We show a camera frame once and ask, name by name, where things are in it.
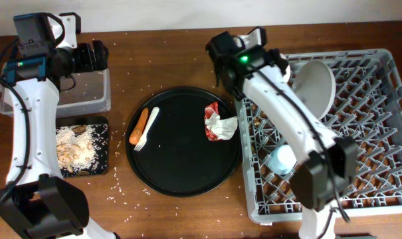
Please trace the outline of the white round plate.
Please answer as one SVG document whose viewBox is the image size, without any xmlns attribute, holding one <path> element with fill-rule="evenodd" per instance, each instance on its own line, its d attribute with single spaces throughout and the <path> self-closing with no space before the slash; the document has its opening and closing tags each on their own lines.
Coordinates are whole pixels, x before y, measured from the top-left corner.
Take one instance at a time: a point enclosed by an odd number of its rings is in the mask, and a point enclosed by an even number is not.
<svg viewBox="0 0 402 239">
<path fill-rule="evenodd" d="M 330 111 L 336 97 L 335 76 L 330 67 L 319 60 L 303 65 L 292 87 L 297 97 L 318 120 Z"/>
</svg>

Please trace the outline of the white tissue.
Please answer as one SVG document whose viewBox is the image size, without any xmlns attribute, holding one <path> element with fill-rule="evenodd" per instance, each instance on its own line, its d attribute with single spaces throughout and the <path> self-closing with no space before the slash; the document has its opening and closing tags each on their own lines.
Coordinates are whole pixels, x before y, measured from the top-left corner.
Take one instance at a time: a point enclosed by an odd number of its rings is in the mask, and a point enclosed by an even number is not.
<svg viewBox="0 0 402 239">
<path fill-rule="evenodd" d="M 213 113 L 205 120 L 206 135 L 209 141 L 230 140 L 238 128 L 236 116 L 221 119 L 220 115 Z"/>
</svg>

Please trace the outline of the orange carrot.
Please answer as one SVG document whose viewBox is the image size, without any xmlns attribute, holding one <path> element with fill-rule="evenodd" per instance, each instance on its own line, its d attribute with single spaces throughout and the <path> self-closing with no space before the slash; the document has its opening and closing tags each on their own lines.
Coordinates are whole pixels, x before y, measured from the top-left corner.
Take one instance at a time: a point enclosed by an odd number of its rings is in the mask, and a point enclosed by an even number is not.
<svg viewBox="0 0 402 239">
<path fill-rule="evenodd" d="M 132 145 L 137 145 L 139 140 L 142 137 L 142 133 L 144 131 L 144 127 L 147 123 L 149 116 L 149 110 L 147 108 L 144 108 L 140 114 L 140 118 L 134 127 L 132 133 L 129 136 L 129 143 Z"/>
</svg>

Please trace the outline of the white plastic fork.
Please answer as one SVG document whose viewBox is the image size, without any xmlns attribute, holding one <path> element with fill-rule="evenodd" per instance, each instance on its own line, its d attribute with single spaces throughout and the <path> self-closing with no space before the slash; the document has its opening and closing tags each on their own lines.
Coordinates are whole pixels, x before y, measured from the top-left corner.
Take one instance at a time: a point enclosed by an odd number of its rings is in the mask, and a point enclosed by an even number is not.
<svg viewBox="0 0 402 239">
<path fill-rule="evenodd" d="M 147 120 L 147 123 L 146 123 L 145 129 L 144 129 L 144 132 L 142 133 L 141 139 L 139 140 L 137 145 L 134 147 L 134 151 L 140 151 L 144 147 L 144 145 L 147 143 L 148 132 L 149 132 L 151 126 L 153 125 L 158 113 L 159 113 L 159 108 L 154 107 Z"/>
</svg>

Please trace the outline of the light blue plastic cup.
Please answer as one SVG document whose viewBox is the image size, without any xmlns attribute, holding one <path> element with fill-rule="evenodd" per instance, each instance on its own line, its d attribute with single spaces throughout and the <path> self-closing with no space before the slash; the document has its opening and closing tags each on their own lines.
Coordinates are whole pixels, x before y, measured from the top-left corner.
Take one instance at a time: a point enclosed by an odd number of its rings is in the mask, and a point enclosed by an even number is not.
<svg viewBox="0 0 402 239">
<path fill-rule="evenodd" d="M 271 154 L 267 163 L 268 168 L 278 175 L 286 175 L 294 168 L 296 157 L 289 145 L 277 147 Z"/>
</svg>

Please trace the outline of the pink bowl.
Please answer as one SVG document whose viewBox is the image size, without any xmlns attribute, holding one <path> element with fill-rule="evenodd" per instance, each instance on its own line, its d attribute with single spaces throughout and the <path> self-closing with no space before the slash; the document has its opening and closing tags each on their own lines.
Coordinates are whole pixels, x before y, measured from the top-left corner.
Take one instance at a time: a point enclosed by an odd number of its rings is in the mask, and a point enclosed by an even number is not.
<svg viewBox="0 0 402 239">
<path fill-rule="evenodd" d="M 288 66 L 285 69 L 285 74 L 283 75 L 283 81 L 287 83 L 290 77 L 291 77 L 291 68 L 290 65 L 288 64 Z"/>
</svg>

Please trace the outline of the red snack wrapper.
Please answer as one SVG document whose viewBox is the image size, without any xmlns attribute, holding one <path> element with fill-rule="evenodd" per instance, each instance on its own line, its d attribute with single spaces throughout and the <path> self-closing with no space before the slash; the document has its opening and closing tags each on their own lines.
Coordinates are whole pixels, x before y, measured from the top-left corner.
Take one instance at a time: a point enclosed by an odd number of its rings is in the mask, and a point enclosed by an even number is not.
<svg viewBox="0 0 402 239">
<path fill-rule="evenodd" d="M 219 119 L 219 107 L 217 102 L 213 102 L 205 107 L 205 134 L 209 141 L 218 141 L 217 135 L 212 132 L 212 127 Z"/>
</svg>

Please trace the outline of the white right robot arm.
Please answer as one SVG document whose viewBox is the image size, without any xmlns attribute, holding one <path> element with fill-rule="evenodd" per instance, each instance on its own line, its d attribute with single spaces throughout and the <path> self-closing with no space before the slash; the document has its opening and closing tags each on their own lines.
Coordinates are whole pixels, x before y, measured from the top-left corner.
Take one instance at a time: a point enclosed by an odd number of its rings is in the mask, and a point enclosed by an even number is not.
<svg viewBox="0 0 402 239">
<path fill-rule="evenodd" d="M 225 31 L 205 47 L 218 84 L 238 100 L 248 98 L 268 117 L 291 146 L 299 168 L 290 188 L 302 205 L 300 238 L 335 238 L 336 215 L 350 218 L 340 197 L 352 183 L 357 143 L 338 137 L 291 90 L 284 77 L 289 63 L 277 48 L 265 50 L 265 30 L 247 35 Z"/>
</svg>

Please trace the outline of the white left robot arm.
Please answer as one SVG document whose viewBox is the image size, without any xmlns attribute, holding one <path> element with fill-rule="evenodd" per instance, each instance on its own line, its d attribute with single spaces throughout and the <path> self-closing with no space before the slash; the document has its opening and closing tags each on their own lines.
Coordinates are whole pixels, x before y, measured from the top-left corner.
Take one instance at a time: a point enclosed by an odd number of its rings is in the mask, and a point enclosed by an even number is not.
<svg viewBox="0 0 402 239">
<path fill-rule="evenodd" d="M 13 19 L 17 38 L 0 56 L 0 85 L 13 106 L 13 152 L 0 217 L 22 238 L 115 238 L 89 215 L 83 191 L 62 176 L 56 152 L 56 109 L 62 78 L 105 70 L 108 49 L 77 42 L 73 12 Z"/>
</svg>

